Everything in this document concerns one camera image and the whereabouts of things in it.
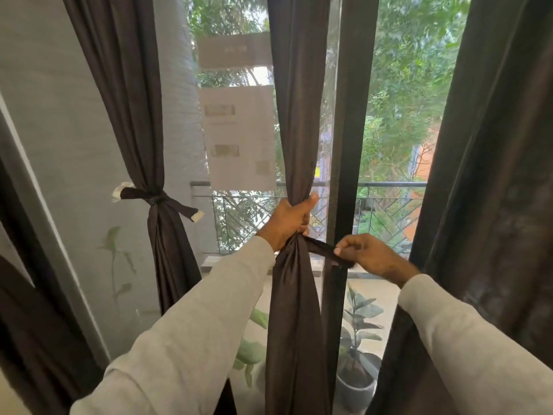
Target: person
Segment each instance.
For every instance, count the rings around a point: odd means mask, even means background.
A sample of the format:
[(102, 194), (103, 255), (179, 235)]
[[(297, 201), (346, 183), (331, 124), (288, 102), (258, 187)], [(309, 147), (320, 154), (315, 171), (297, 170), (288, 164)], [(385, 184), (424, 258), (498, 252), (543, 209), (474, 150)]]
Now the person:
[[(72, 415), (211, 414), (249, 315), (294, 233), (306, 234), (318, 197), (282, 200), (239, 251), (222, 258), (115, 359)], [(346, 236), (335, 253), (401, 287), (407, 311), (460, 414), (551, 414), (553, 372), (377, 238)]]

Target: gray pot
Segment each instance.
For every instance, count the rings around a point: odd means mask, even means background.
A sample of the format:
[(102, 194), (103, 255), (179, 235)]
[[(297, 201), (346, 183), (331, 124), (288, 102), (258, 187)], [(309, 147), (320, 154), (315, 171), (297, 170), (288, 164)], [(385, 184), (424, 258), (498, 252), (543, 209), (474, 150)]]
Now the gray pot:
[(352, 413), (357, 413), (367, 409), (370, 401), (373, 399), (377, 381), (373, 380), (367, 387), (353, 387), (343, 381), (340, 376), (336, 376), (336, 395), (340, 399), (343, 408)]

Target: person's left hand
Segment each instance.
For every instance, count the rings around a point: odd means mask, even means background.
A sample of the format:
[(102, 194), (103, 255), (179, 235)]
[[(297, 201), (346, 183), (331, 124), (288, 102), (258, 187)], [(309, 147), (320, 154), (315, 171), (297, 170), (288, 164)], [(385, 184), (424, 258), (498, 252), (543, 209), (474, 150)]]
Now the person's left hand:
[(257, 232), (256, 236), (263, 237), (275, 252), (281, 250), (294, 233), (308, 235), (309, 214), (319, 195), (312, 192), (304, 202), (292, 207), (288, 199), (284, 198), (273, 211), (267, 223)]

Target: person's right arm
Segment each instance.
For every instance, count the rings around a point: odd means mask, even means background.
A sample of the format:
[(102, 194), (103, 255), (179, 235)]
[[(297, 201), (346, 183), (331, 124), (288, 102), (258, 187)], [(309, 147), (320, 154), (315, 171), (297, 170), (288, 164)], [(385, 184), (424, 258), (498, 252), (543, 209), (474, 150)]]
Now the person's right arm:
[(336, 254), (402, 288), (409, 313), (460, 413), (553, 413), (553, 371), (476, 310), (370, 235), (347, 236)]

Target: long-sleeved shirt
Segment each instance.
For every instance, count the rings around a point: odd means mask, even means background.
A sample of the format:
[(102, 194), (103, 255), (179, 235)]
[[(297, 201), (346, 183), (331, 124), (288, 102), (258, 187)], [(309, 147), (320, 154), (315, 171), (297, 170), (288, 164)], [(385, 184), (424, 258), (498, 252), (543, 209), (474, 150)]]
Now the long-sleeved shirt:
[[(212, 414), (273, 265), (273, 250), (257, 236), (221, 259), (71, 414)], [(399, 306), (461, 414), (553, 413), (553, 372), (429, 276), (411, 278)]]

